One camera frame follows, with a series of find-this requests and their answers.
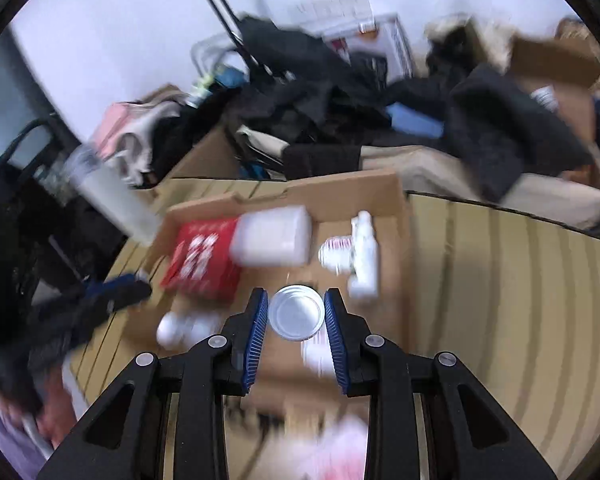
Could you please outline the lavender sleeve forearm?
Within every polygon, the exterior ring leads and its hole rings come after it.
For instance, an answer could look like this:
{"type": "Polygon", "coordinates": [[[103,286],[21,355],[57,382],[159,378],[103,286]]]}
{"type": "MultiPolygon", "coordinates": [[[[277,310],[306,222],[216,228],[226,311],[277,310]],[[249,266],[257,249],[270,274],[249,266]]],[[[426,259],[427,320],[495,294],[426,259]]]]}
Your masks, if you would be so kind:
{"type": "Polygon", "coordinates": [[[35,479],[46,463],[46,458],[30,437],[12,426],[1,413],[0,451],[23,479],[35,479]]]}

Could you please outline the person's left hand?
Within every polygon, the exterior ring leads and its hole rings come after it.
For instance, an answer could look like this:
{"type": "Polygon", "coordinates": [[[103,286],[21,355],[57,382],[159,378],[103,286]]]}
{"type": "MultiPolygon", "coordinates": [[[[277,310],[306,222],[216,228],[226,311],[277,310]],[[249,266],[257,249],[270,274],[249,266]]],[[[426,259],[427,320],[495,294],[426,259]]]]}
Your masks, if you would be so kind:
{"type": "Polygon", "coordinates": [[[71,393],[66,389],[62,368],[48,370],[42,379],[42,410],[35,416],[36,428],[53,448],[58,448],[76,426],[71,393]]]}

